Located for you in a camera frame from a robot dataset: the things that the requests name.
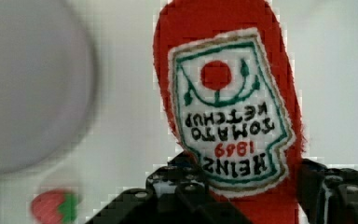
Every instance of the red strawberry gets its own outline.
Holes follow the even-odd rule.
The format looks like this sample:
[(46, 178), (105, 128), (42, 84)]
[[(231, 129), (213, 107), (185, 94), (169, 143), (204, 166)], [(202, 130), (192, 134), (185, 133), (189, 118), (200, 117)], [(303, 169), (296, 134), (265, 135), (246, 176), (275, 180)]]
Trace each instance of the red strawberry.
[(42, 224), (71, 223), (76, 219), (76, 204), (73, 192), (54, 189), (38, 195), (32, 201), (31, 211)]

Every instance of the green strawberry leaf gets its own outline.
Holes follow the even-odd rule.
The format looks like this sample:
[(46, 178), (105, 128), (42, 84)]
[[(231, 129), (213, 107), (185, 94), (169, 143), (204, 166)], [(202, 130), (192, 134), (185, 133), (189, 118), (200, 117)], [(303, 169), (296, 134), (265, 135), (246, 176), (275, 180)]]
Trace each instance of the green strawberry leaf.
[(62, 223), (72, 223), (76, 220), (77, 198), (73, 193), (65, 194), (65, 202), (62, 203), (58, 210), (63, 215)]

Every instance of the white background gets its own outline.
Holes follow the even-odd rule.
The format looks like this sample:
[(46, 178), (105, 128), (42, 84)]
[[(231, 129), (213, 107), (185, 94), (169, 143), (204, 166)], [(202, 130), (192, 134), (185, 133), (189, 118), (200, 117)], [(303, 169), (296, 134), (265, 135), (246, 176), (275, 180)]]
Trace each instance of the white background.
[[(84, 223), (125, 188), (144, 187), (150, 172), (180, 152), (153, 69), (154, 22), (163, 5), (70, 1), (99, 58), (97, 112), (70, 154), (0, 179), (0, 224), (33, 223), (34, 195), (58, 186), (80, 192), (78, 223)], [(272, 7), (295, 70), (306, 156), (358, 169), (358, 1), (276, 0)]]

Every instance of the white plate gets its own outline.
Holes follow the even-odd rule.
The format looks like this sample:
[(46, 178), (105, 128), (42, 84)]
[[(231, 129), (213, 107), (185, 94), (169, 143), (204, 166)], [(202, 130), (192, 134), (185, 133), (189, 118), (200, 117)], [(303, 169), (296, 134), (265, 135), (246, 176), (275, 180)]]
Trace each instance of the white plate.
[(0, 174), (70, 143), (90, 110), (87, 35), (59, 0), (0, 0)]

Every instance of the green border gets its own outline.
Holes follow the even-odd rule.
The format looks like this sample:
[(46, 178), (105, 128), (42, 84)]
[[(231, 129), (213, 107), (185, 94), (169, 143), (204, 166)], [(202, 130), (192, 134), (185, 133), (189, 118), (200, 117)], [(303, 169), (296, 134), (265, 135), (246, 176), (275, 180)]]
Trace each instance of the green border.
[[(175, 117), (176, 117), (176, 120), (178, 120), (180, 122), (180, 125), (178, 127), (179, 134), (181, 136), (181, 139), (182, 139), (182, 142), (183, 142), (184, 146), (186, 148), (190, 149), (190, 151), (192, 151), (194, 154), (197, 155), (197, 160), (198, 160), (199, 164), (201, 164), (201, 162), (200, 162), (201, 155), (199, 154), (199, 152), (196, 149), (194, 149), (192, 147), (189, 147), (187, 145), (186, 140), (185, 140), (185, 138), (183, 136), (182, 121), (179, 119), (180, 118), (180, 106), (179, 106), (179, 97), (178, 97), (178, 91), (177, 91), (178, 90), (178, 81), (177, 81), (177, 75), (176, 75), (176, 74), (178, 74), (179, 69), (180, 69), (179, 64), (181, 64), (181, 63), (183, 63), (185, 61), (189, 61), (189, 60), (193, 60), (195, 58), (199, 58), (201, 56), (205, 56), (205, 55), (209, 55), (209, 54), (213, 54), (213, 53), (218, 53), (218, 52), (223, 51), (225, 49), (246, 49), (246, 48), (251, 48), (252, 49), (253, 54), (254, 54), (255, 59), (256, 59), (256, 62), (257, 62), (258, 72), (259, 72), (259, 74), (263, 74), (263, 72), (261, 70), (261, 67), (260, 67), (260, 62), (258, 61), (258, 57), (257, 57), (257, 54), (255, 52), (255, 43), (253, 41), (226, 45), (226, 46), (218, 47), (218, 48), (214, 48), (214, 49), (207, 49), (205, 51), (198, 52), (198, 53), (195, 53), (195, 54), (192, 54), (192, 55), (185, 56), (185, 57), (178, 58), (178, 59), (174, 60), (174, 62), (175, 62), (175, 65), (174, 65), (175, 71), (173, 73), (173, 78), (174, 78), (174, 85), (173, 86), (175, 87), (175, 89), (173, 91), (175, 92), (175, 102), (176, 102), (176, 107), (178, 108)], [(264, 83), (266, 84), (266, 86), (268, 87), (268, 92), (269, 92), (270, 96), (272, 97), (272, 100), (273, 100), (273, 102), (275, 104), (276, 112), (278, 114), (280, 124), (281, 124), (281, 127), (282, 127), (282, 132), (283, 132), (283, 134), (277, 140), (275, 140), (272, 143), (270, 143), (268, 145), (268, 147), (267, 147), (268, 161), (269, 161), (269, 164), (271, 164), (271, 169), (272, 169), (271, 172), (269, 172), (268, 174), (265, 174), (265, 175), (255, 177), (255, 178), (243, 179), (243, 180), (224, 179), (222, 177), (218, 177), (218, 176), (214, 176), (214, 175), (210, 175), (210, 174), (206, 173), (206, 175), (208, 177), (210, 177), (211, 179), (221, 181), (221, 182), (225, 182), (225, 183), (229, 183), (229, 184), (238, 184), (238, 183), (247, 184), (249, 182), (260, 181), (260, 180), (269, 178), (269, 177), (274, 176), (274, 175), (277, 174), (278, 171), (276, 170), (275, 166), (273, 165), (272, 154), (271, 154), (270, 151), (272, 150), (272, 147), (274, 145), (280, 143), (285, 137), (288, 136), (288, 134), (287, 134), (287, 131), (284, 129), (281, 111), (279, 110), (279, 106), (278, 106), (278, 104), (276, 102), (276, 96), (273, 94), (271, 87), (268, 85), (267, 81), (265, 80), (265, 76), (262, 76), (262, 79), (263, 79)]]

